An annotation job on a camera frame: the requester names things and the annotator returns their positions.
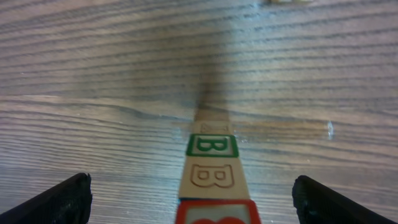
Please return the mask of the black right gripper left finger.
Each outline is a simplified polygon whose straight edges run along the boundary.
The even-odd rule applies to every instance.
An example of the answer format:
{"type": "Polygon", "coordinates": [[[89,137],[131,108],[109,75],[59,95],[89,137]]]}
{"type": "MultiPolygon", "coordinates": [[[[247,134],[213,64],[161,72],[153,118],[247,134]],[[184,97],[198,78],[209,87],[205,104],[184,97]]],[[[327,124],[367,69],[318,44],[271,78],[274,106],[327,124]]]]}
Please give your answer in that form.
{"type": "Polygon", "coordinates": [[[78,173],[1,214],[1,224],[87,224],[91,176],[78,173]]]}

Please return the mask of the wooden block green side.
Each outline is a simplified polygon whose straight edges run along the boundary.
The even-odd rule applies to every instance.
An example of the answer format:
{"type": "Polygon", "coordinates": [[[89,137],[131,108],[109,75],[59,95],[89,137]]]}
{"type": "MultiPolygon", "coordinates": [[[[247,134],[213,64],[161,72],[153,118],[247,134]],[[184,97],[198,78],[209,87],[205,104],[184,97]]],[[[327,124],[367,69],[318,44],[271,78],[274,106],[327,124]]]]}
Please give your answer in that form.
{"type": "Polygon", "coordinates": [[[236,138],[191,134],[178,192],[180,199],[249,199],[236,138]]]}

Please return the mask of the red letter wooden block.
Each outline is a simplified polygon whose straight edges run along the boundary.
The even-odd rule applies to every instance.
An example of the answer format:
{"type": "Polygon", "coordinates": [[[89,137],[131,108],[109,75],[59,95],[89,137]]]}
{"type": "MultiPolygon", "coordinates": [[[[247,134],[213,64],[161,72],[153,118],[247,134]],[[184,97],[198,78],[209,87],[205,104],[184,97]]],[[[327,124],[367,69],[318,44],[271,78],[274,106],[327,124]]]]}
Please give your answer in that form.
{"type": "Polygon", "coordinates": [[[261,224],[256,204],[244,200],[183,200],[175,224],[261,224]]]}

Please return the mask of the blue X letter block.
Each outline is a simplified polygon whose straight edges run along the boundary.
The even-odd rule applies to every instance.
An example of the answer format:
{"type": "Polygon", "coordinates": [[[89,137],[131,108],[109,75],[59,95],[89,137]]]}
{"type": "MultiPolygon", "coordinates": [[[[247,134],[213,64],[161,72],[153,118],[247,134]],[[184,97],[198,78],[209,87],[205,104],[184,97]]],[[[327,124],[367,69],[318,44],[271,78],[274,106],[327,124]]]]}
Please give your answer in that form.
{"type": "Polygon", "coordinates": [[[193,134],[229,134],[234,131],[229,121],[196,121],[192,126],[193,134]]]}

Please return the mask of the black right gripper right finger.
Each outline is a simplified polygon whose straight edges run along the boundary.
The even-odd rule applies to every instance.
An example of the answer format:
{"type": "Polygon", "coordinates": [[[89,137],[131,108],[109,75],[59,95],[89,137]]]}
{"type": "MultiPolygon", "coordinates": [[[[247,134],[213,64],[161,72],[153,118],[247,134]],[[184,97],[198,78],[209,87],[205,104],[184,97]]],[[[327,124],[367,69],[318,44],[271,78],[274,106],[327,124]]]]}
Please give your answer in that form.
{"type": "Polygon", "coordinates": [[[292,198],[300,224],[397,224],[306,175],[295,180],[292,198]]]}

